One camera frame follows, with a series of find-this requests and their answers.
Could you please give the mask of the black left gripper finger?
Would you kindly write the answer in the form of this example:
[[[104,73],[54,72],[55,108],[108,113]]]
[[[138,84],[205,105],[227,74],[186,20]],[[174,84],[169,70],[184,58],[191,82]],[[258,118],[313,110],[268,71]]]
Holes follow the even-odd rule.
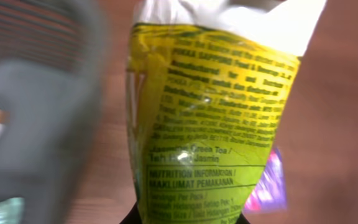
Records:
[[[119,224],[142,224],[137,202]]]

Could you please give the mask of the purple square packet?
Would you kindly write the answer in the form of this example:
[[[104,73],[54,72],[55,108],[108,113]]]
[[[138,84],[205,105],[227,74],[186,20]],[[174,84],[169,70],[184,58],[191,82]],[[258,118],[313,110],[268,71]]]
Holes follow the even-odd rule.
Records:
[[[280,151],[274,147],[258,184],[249,195],[242,213],[270,213],[287,209],[287,193]]]

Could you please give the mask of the green yellow drink pouch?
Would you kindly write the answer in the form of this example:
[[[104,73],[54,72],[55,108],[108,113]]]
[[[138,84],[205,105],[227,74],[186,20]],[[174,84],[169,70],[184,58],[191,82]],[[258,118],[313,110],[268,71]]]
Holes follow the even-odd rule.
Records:
[[[127,130],[146,224],[235,223],[265,169],[325,0],[145,0]]]

